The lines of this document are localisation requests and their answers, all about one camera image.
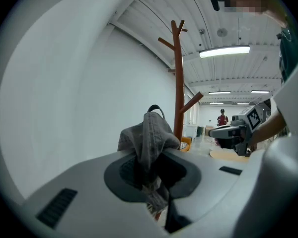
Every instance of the white ceiling panel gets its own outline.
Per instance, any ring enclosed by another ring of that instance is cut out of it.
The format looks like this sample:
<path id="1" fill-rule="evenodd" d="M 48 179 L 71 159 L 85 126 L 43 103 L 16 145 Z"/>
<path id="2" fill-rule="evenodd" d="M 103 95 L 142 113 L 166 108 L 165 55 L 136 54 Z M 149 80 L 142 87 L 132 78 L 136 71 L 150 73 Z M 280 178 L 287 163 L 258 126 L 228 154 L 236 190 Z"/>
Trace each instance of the white ceiling panel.
<path id="1" fill-rule="evenodd" d="M 238 93 L 225 97 L 206 95 L 203 102 L 224 99 L 259 102 L 267 96 L 258 98 L 250 94 L 251 90 L 280 88 L 280 41 L 276 35 L 281 28 L 264 15 L 214 11 L 210 0 L 134 0 L 124 13 L 113 17 L 111 23 L 134 36 L 173 68 L 174 53 L 158 38 L 173 44 L 171 21 L 179 25 L 182 19 L 184 28 L 188 29 L 180 36 L 185 82 L 195 93 L 228 89 Z M 220 37 L 219 29 L 227 34 Z M 199 51 L 232 45 L 251 45 L 250 53 L 199 58 Z M 213 85 L 199 85 L 215 80 Z"/>

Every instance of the black vent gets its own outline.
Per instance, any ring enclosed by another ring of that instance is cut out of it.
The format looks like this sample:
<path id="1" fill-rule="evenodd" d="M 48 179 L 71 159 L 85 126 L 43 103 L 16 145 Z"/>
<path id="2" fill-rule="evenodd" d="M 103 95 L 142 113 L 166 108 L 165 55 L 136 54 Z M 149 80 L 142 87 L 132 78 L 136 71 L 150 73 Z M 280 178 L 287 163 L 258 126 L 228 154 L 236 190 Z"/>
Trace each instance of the black vent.
<path id="1" fill-rule="evenodd" d="M 73 201 L 77 191 L 69 188 L 62 189 L 56 197 L 42 210 L 37 219 L 50 228 L 54 228 L 66 209 Z"/>
<path id="2" fill-rule="evenodd" d="M 226 166 L 221 167 L 219 170 L 228 172 L 228 173 L 231 173 L 231 174 L 237 175 L 237 176 L 239 176 L 242 173 L 242 170 L 240 170 L 240 169 L 234 169 L 234 168 L 230 168 L 230 167 L 226 167 Z"/>

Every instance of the fluorescent light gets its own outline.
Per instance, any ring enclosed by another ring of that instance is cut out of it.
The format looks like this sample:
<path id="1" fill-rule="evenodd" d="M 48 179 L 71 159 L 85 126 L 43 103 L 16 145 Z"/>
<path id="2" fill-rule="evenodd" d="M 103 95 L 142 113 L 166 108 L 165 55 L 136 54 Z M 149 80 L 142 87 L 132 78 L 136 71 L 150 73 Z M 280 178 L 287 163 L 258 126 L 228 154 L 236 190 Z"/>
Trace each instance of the fluorescent light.
<path id="1" fill-rule="evenodd" d="M 230 46 L 200 51 L 200 58 L 249 53 L 249 46 Z"/>
<path id="2" fill-rule="evenodd" d="M 255 90 L 251 91 L 251 93 L 270 93 L 270 91 Z"/>
<path id="3" fill-rule="evenodd" d="M 230 91 L 209 92 L 209 94 L 229 94 Z"/>

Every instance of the black handle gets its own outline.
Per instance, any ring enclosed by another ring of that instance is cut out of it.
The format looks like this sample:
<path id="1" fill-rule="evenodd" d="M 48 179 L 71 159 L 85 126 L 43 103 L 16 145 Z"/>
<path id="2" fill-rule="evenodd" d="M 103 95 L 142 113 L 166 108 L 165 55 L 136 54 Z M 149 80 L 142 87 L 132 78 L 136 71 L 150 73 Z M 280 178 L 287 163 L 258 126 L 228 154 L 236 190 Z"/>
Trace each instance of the black handle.
<path id="1" fill-rule="evenodd" d="M 163 119 L 165 119 L 165 118 L 164 118 L 164 113 L 163 113 L 162 109 L 161 109 L 158 105 L 156 105 L 156 104 L 151 105 L 151 107 L 148 109 L 147 113 L 148 113 L 148 112 L 151 112 L 151 111 L 153 111 L 153 110 L 156 110 L 156 109 L 159 109 L 159 110 L 161 111 L 162 116 L 163 116 Z"/>

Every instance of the floor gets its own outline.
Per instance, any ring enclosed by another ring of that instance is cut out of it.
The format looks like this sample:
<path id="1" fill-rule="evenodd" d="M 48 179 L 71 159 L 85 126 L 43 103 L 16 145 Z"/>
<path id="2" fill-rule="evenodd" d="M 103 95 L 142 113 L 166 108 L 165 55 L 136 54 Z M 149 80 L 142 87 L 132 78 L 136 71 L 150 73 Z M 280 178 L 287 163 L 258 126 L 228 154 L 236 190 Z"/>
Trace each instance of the floor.
<path id="1" fill-rule="evenodd" d="M 220 147 L 215 144 L 214 138 L 201 135 L 193 140 L 189 153 L 209 156 L 209 152 L 216 149 Z"/>

